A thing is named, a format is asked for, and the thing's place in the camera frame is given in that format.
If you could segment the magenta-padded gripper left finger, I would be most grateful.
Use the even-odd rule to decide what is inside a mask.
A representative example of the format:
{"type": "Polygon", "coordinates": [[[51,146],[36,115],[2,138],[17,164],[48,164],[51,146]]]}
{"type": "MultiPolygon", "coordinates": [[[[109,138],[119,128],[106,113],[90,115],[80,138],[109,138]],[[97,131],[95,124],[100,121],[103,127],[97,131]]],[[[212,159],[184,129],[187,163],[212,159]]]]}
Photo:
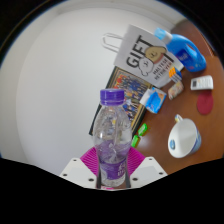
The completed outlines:
{"type": "Polygon", "coordinates": [[[84,188],[96,188],[99,175],[98,157],[95,148],[89,149],[80,158],[72,158],[60,176],[84,188]]]}

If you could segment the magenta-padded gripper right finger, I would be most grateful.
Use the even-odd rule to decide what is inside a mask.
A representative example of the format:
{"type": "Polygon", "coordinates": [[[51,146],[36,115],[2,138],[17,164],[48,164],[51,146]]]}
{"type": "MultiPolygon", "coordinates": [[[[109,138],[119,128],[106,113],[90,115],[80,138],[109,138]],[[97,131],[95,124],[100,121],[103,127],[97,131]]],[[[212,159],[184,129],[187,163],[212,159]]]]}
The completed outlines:
{"type": "Polygon", "coordinates": [[[133,147],[127,156],[126,171],[127,188],[140,188],[167,175],[154,157],[145,157],[133,147]]]}

